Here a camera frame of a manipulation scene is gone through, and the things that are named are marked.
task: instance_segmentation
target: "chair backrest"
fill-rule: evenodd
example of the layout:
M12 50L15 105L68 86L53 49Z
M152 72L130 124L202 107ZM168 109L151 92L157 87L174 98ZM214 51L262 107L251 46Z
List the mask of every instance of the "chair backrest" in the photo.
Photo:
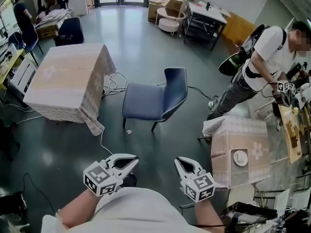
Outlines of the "chair backrest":
M62 26L58 30L58 35L72 35L70 44L84 43L82 25L78 17L68 18L64 20Z
M162 118L167 120L186 100L188 95L187 75L184 67L170 67L164 70L166 86Z
M24 48L24 42L21 37L20 32L14 32L10 37L8 38L8 46L11 44L14 44L17 50Z
M23 30L22 40L26 45L32 45L38 41L38 34L35 31L34 25L29 25Z
M29 82L32 74L36 71L37 69L35 68L33 63L27 56L25 56L25 59L19 65L13 79L10 80L10 83L23 95L25 95L25 88L27 86L27 83Z

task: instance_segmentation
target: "gray jeans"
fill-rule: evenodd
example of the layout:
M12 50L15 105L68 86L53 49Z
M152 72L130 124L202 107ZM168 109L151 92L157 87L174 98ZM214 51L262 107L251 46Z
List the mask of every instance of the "gray jeans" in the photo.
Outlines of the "gray jeans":
M246 83L242 72L240 71L229 85L227 90L218 99L217 104L212 108L207 120L221 117L224 113L230 111L238 103L251 99L257 94Z

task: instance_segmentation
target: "white shirt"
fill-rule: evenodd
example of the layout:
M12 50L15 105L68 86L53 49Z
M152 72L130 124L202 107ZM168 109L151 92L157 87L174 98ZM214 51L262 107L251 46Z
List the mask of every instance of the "white shirt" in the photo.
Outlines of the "white shirt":
M282 41L283 30L280 27L273 26L263 31L262 35L254 46L256 52L264 60L264 65L275 79L278 79L282 72L286 74L295 62L295 51L290 52L287 36L282 49L277 50L282 45ZM262 90L263 87L267 84L266 80L262 77L248 77L245 73L247 66L253 73L259 74L257 69L250 62L250 59L248 59L242 68L245 81L253 90Z
M189 225L161 194L126 187L101 198L90 222L65 231L44 216L41 233L208 233Z

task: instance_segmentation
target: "white plate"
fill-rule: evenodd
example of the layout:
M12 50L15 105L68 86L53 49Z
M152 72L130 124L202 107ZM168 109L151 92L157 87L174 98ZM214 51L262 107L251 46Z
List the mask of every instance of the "white plate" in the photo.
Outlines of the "white plate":
M242 150L236 151L233 155L233 159L235 163L238 164L239 166L245 166L248 162L248 156Z

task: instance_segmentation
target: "chair leg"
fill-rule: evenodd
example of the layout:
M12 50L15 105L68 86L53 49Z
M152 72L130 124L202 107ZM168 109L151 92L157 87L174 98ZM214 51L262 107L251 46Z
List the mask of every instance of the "chair leg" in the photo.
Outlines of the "chair leg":
M38 47L40 48L40 51L41 51L41 53L42 53L42 55L43 55L44 53L43 53L43 51L42 51L42 49L41 49L39 43L37 43L37 45L38 45Z
M35 63L37 64L37 67L38 67L39 65L38 65L37 60L35 59L34 53L32 51L30 51L29 53L32 56L32 58L34 59Z
M156 127L156 125L157 125L157 122L155 122L155 123L153 124L152 129L151 129L151 132L153 132L153 131L154 131L154 129L155 129L155 127Z

